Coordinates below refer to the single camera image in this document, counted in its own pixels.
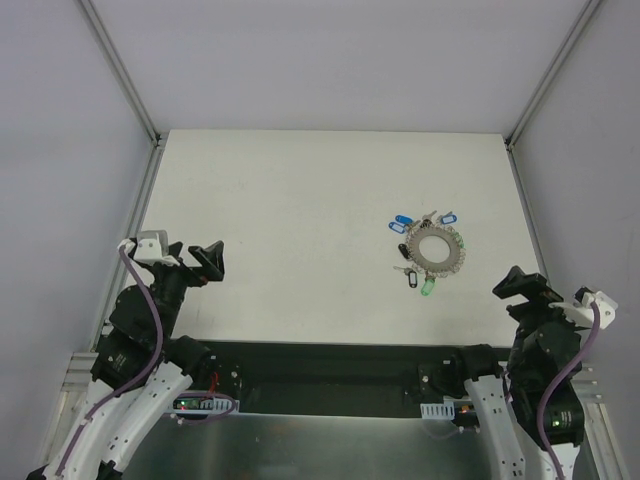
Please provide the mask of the metal disc keyring organizer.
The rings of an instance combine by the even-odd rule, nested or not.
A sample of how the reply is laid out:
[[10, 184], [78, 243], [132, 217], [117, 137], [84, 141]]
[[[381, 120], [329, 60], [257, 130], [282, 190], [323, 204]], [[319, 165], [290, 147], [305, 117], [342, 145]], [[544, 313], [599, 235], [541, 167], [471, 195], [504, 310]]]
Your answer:
[[436, 278], [458, 273], [464, 265], [466, 249], [459, 247], [455, 232], [450, 226], [427, 222], [416, 226], [405, 241], [409, 259], [419, 270]]

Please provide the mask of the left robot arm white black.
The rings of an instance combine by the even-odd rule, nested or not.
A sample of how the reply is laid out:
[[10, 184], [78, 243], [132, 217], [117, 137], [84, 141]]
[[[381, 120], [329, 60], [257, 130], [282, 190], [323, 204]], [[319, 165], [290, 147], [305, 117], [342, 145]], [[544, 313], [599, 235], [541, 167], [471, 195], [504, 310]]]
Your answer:
[[187, 251], [166, 233], [146, 231], [120, 242], [117, 252], [133, 285], [122, 290], [108, 319], [111, 330], [96, 346], [91, 380], [79, 413], [50, 461], [31, 479], [119, 479], [171, 404], [204, 387], [214, 371], [211, 351], [172, 333], [190, 288], [220, 282], [224, 244]]

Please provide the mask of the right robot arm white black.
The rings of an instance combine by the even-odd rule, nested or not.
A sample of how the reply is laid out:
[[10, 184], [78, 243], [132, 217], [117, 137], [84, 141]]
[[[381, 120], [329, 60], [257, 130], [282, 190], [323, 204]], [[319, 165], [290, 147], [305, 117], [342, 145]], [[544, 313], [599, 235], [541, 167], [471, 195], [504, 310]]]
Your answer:
[[452, 387], [470, 397], [494, 479], [569, 479], [584, 440], [585, 414], [571, 383], [581, 365], [582, 327], [539, 273], [512, 267], [492, 290], [517, 328], [506, 366], [486, 344], [463, 347]]

